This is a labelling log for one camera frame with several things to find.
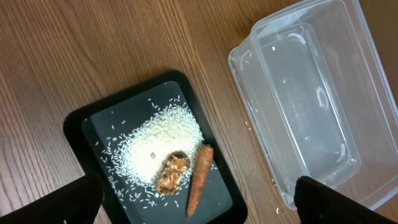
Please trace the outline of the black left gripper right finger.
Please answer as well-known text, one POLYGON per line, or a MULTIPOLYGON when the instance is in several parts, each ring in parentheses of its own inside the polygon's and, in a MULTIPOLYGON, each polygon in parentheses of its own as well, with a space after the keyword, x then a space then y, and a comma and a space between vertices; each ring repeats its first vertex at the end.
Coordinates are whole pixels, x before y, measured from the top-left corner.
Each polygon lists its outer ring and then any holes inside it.
POLYGON ((397 224, 308 176, 297 179, 294 204, 302 224, 397 224))

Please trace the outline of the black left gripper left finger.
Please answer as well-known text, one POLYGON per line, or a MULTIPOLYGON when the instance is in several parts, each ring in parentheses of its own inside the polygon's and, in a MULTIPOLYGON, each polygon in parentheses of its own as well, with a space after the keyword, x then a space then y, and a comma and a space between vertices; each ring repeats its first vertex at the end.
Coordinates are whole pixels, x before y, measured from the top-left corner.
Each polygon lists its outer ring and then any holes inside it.
POLYGON ((1 217, 2 224, 93 223, 103 199, 98 174, 88 174, 1 217))

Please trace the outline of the brown walnut food scrap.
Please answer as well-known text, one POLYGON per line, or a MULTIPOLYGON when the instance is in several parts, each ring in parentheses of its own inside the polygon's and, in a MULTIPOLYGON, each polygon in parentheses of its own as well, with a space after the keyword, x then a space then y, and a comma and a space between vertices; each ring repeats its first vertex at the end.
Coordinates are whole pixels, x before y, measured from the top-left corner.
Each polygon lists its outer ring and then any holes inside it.
POLYGON ((156 191, 161 195, 175 195, 180 190, 180 182, 190 168, 190 159, 183 151, 171 153, 155 183, 156 191))

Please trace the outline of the orange carrot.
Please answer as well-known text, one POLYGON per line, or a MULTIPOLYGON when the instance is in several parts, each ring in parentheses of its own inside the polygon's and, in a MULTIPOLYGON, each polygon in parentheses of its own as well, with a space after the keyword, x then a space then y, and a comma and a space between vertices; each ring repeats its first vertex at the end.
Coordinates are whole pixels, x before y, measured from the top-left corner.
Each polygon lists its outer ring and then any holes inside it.
POLYGON ((197 153, 195 160, 195 167, 193 171, 192 186, 190 188, 190 195, 187 204, 186 215, 191 218, 195 213, 197 206, 200 202, 206 180, 211 169, 214 150, 208 145, 202 145, 197 153))

